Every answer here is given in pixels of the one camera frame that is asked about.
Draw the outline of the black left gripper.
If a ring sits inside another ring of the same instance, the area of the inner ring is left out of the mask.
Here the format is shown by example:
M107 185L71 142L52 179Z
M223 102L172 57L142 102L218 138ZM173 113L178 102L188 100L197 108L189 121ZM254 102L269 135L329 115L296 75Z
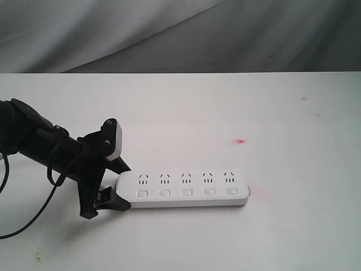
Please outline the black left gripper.
M101 209L127 211L131 208L131 203L120 197L114 188L100 189L106 169L116 174L131 171L120 156L108 161L101 154L100 145L100 131L67 140L70 159L67 176L77 182L80 216L86 219L94 218Z

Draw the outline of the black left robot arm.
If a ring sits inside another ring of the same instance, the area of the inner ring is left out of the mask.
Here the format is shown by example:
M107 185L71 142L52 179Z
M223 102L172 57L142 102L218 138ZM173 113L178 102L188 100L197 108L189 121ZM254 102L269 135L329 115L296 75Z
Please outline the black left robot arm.
M22 155L46 166L48 178L60 174L52 184L66 178L77 182L80 215L91 219L100 209L126 211L131 204L113 187L101 189L106 170L121 174L130 170L121 158L122 129L114 118L100 130L73 139L68 131L41 116L28 104L12 98L1 102L1 146L6 155Z

